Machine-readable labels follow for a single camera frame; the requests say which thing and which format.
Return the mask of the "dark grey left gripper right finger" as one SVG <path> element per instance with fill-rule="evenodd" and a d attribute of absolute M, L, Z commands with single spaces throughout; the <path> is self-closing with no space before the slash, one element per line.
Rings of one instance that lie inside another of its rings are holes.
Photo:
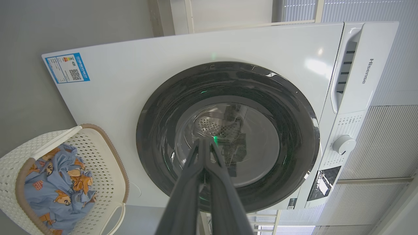
<path fill-rule="evenodd" d="M 205 171 L 210 188 L 212 234 L 252 235 L 244 207 L 212 139 L 205 139 Z"/>

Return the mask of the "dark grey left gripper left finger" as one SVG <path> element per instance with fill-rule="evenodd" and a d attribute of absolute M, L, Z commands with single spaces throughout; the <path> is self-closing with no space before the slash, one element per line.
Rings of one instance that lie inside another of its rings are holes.
<path fill-rule="evenodd" d="M 156 235 L 195 235 L 200 212 L 200 187 L 204 183 L 206 140 L 194 143 L 182 175 L 170 195 Z"/>

